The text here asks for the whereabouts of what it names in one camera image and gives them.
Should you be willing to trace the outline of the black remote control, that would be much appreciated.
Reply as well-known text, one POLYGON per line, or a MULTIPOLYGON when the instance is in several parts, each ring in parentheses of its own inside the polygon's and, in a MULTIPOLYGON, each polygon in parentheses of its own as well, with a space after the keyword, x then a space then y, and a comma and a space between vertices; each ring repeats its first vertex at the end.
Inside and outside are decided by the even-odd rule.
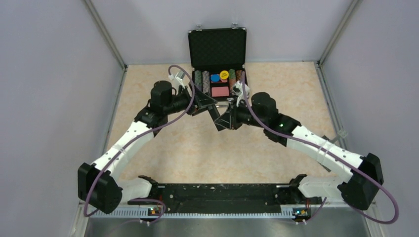
POLYGON ((209 113, 209 115, 210 115, 210 117, 211 117, 211 119, 213 121, 213 124, 215 125, 217 131, 222 131, 222 130, 225 130, 226 129, 225 127, 223 127, 223 126, 215 123, 215 121, 220 117, 220 113, 219 113, 216 105, 209 106, 208 107, 208 113, 209 113))

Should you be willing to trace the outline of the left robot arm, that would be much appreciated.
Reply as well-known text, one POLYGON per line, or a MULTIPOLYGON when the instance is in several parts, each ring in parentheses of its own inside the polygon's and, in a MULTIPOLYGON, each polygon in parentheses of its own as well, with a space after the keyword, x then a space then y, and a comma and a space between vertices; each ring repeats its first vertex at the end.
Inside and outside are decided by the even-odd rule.
POLYGON ((136 115, 123 136, 93 163, 83 163, 78 168, 78 197, 85 202, 84 212, 88 215, 89 205, 103 213, 113 212, 121 202, 140 198, 146 204, 158 199, 158 190, 151 181, 135 178, 117 183, 122 171, 134 155, 162 128, 175 123, 168 116, 180 112, 181 115, 196 115, 215 105, 217 101, 199 90, 189 94, 187 88, 179 86, 173 94, 168 81, 154 83, 150 99, 136 115))

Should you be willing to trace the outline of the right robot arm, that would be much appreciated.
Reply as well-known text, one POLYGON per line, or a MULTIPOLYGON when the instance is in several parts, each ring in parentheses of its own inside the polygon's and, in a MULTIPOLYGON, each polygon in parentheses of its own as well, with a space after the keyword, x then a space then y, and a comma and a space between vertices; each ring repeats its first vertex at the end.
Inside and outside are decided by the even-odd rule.
POLYGON ((308 155, 336 174, 332 178, 298 175, 291 181, 295 185, 290 189, 293 202, 304 203, 312 197, 341 198, 359 210, 370 207, 379 191, 376 183, 383 184, 379 157, 350 152, 314 134, 296 119, 280 113, 268 93, 254 94, 250 107, 244 100, 233 100, 215 120, 215 124, 230 130, 262 123, 267 126, 263 132, 269 140, 308 155))

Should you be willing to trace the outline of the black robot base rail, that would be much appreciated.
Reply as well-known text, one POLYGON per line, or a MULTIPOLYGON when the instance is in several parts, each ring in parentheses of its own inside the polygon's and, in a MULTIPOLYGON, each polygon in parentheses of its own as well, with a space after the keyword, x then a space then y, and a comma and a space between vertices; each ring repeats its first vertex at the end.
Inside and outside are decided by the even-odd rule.
POLYGON ((306 198, 287 184, 155 184, 145 200, 130 198, 140 216, 157 218, 308 219, 320 197, 306 198))

